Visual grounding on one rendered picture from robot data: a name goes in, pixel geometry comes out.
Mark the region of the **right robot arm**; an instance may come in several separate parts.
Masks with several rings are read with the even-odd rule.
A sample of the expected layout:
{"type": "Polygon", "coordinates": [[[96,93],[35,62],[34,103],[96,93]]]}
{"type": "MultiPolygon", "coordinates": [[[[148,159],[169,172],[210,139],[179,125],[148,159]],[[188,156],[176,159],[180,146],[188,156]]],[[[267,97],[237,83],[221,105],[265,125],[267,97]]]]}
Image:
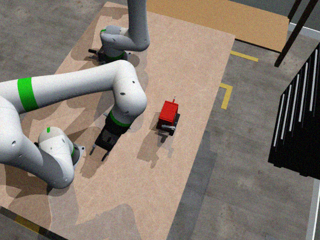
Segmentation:
{"type": "Polygon", "coordinates": [[[23,133],[20,114],[75,97],[112,91],[111,119],[128,127],[147,107],[134,66],[117,60],[80,71],[0,82],[0,164],[29,172],[55,189],[74,180],[80,150],[58,127],[44,129],[38,143],[23,133]]]}

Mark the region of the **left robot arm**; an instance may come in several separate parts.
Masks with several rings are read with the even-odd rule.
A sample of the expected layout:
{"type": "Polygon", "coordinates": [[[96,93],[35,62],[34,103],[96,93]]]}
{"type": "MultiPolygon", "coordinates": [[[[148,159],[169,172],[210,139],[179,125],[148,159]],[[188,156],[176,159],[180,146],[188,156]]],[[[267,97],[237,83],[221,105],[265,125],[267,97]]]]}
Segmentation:
{"type": "Polygon", "coordinates": [[[106,64],[117,60],[128,60],[125,51],[143,52],[150,45],[147,21],[147,0],[127,0],[128,28],[108,25],[100,31],[102,47],[98,50],[89,49],[106,64]]]}

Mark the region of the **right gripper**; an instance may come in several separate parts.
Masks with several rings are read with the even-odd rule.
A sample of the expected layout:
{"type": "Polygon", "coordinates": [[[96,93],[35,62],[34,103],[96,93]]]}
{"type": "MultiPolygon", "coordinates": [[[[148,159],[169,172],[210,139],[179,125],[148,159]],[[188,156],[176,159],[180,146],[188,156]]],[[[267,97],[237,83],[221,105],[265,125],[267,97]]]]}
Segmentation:
{"type": "Polygon", "coordinates": [[[130,126],[120,126],[116,124],[110,116],[109,113],[104,114],[106,116],[105,119],[105,125],[103,129],[101,130],[101,133],[98,135],[95,143],[93,144],[93,149],[91,150],[91,155],[96,147],[99,146],[105,150],[107,150],[107,153],[103,156],[102,162],[105,160],[105,158],[110,154],[111,150],[113,149],[114,145],[117,143],[120,136],[127,132],[128,129],[131,129],[130,126]]]}

